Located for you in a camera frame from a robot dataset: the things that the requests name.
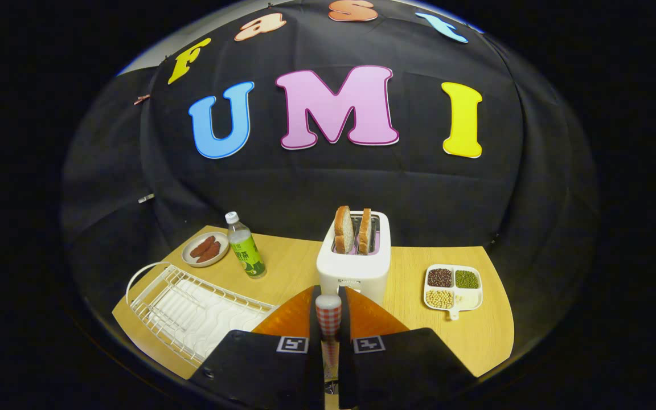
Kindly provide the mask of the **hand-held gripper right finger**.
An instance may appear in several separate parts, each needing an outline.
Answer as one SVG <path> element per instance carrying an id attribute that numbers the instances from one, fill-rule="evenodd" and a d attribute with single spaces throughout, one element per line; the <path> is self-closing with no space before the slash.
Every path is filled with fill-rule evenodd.
<path id="1" fill-rule="evenodd" d="M 384 310 L 346 286 L 339 329 L 339 407 L 359 409 L 440 409 L 476 382 L 432 329 L 359 335 L 359 315 Z"/>

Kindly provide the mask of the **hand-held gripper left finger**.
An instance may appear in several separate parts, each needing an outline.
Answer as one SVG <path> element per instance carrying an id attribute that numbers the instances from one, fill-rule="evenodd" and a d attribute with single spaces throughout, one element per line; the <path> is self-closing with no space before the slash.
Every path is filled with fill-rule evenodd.
<path id="1" fill-rule="evenodd" d="M 319 286 L 310 286 L 280 306 L 299 301 L 303 315 L 290 321 L 307 332 L 271 334 L 231 330 L 190 377 L 209 408 L 323 409 L 321 331 L 315 314 Z"/>

